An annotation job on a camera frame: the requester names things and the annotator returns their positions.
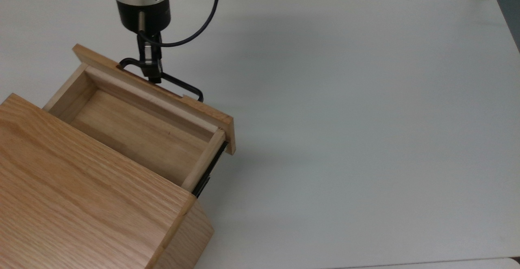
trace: wood grain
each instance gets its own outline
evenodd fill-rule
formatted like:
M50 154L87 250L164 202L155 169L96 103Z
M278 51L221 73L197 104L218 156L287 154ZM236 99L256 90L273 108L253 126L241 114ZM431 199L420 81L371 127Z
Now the wood grain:
M195 201L16 95L0 106L0 179L2 268L144 268Z
M70 124L179 186L208 146L101 90Z
M88 64L82 63L45 104L43 110L70 123L98 89L85 74L88 66Z
M217 130L217 132L215 132L206 146L206 149L204 149L202 154L199 156L197 163L195 163L190 173L186 176L184 182L180 185L181 188L193 192L193 189L195 189L200 178L202 178L202 175L210 165L210 162L215 158L217 152L219 152L219 148L222 146L225 139L226 134L223 130Z
M202 207L195 202L154 269L193 269L213 232Z
M143 90L139 84L133 84L132 80L107 75L92 66L87 67L85 74L96 83L99 89L152 115L166 117L177 128L200 135L200 138L206 141L209 141L218 129L214 124L158 98L152 89Z
M199 117L203 121L221 128L226 133L226 141L229 143L227 152L229 154L234 154L236 147L234 139L234 123L232 117L224 114L223 112L215 110L214 108L203 104L202 102L196 101L195 99L187 96L180 97L174 93L171 93L170 91L167 91L164 88L161 88L155 84L151 84L128 71L120 69L117 62L97 54L96 52L91 51L82 45L74 46L73 51L76 53L80 61L97 68L106 75L124 81L125 84L136 87L141 91L152 93L156 99L160 99L172 106L181 108L182 110Z

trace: black cable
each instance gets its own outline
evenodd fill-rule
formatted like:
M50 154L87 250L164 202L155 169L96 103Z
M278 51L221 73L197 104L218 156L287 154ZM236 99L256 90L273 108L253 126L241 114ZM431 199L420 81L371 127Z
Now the black cable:
M213 1L213 8L211 9L211 13L208 16L208 19L206 20L206 22L204 22L202 27L199 30L197 30L197 32L195 32L192 36L190 36L182 41L177 41L176 43L158 43L158 42L153 41L150 38L148 38L148 36L146 36L146 32L144 30L139 30L138 34L142 39L144 39L145 41L148 41L151 45L155 45L158 47L171 48L171 47L177 47L177 46L184 45L185 43L189 43L190 41L193 41L193 39L195 39L197 36L199 36L204 31L204 29L206 29L206 27L210 24L211 19L213 19L213 15L215 15L215 11L217 10L218 4L219 4L219 0Z

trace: cabinet side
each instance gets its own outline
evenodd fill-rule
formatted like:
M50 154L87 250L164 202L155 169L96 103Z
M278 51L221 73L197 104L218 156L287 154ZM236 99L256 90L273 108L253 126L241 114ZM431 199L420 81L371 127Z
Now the cabinet side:
M195 201L154 269L193 269L213 232L199 201Z

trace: white table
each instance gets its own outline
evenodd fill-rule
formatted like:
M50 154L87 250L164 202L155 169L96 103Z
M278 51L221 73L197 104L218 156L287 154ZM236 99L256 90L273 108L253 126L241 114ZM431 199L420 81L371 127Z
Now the white table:
M212 0L171 3L165 41ZM0 16L0 100L43 106L75 43L137 57L114 0L0 0ZM520 255L520 55L496 0L221 0L163 56L236 123L197 269Z
M520 265L510 258L500 258L490 260L364 267L363 269L520 269Z

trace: black object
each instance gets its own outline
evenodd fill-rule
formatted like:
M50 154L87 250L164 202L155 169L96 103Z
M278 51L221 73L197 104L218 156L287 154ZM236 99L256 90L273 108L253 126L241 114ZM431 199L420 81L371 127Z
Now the black object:
M159 32L152 38L158 43L160 43L161 33ZM150 82L158 84L161 82L161 79L164 79L179 87L184 88L185 90L191 93L194 93L199 97L197 99L198 101L204 101L204 95L199 88L196 88L195 86L192 86L182 80L172 77L162 71L161 47L147 44L146 41L144 41L139 35L137 36L137 45L139 47L139 60L136 60L134 58L124 58L123 60L121 60L121 62L119 62L119 65L122 69L124 69L128 65L137 66L141 68L141 71L143 71L143 75L147 77Z
M161 73L161 78L163 78L167 82L171 82L171 83L173 83L179 87L182 87L182 88L186 89L187 91L197 95L199 97L197 100L200 102L204 102L204 95L203 95L202 91L200 91L199 88L196 88L195 86L192 86L192 85L190 85L182 80L179 80L173 76L170 76L164 72Z
M125 28L135 33L139 32L139 12L145 13L145 30L150 36L158 34L171 21L168 0L150 6L132 6L117 1L117 8Z
M200 193L202 192L204 187L206 187L206 184L208 184L210 177L211 177L211 171L213 171L213 168L217 164L217 161L219 161L219 158L221 157L222 153L226 150L226 147L227 147L227 142L224 142L222 144L222 146L220 147L220 149L217 151L217 154L215 154L215 157L213 158L213 160L210 162L210 165L208 165L208 168L202 175L202 178L200 178L199 182L193 189L192 194L195 195L195 197L199 197Z
M197 32L195 32L194 34L192 34L190 37L182 40L182 41L177 41L176 43L162 43L162 42L157 42L157 41L154 41L153 38L149 38L148 35L152 35L153 33L149 32L148 30L139 30L137 32L137 34L145 41L147 41L148 43L154 45L154 46L158 46L158 47L165 47L165 48L171 48L171 47L177 47L177 46L181 46L181 45L184 45L185 43L189 43L190 41L193 41L197 36L199 36L205 29L206 27L210 24L211 22L211 19L213 19L213 16L215 15L215 12L217 10L217 5L219 4L219 0L214 0L213 1L213 8L211 9L211 13L210 15L208 16L208 19L206 19L206 22L204 22L204 24L202 25L202 27L197 30ZM145 28L147 28L147 24L148 24L148 17L146 17L146 20L145 20Z

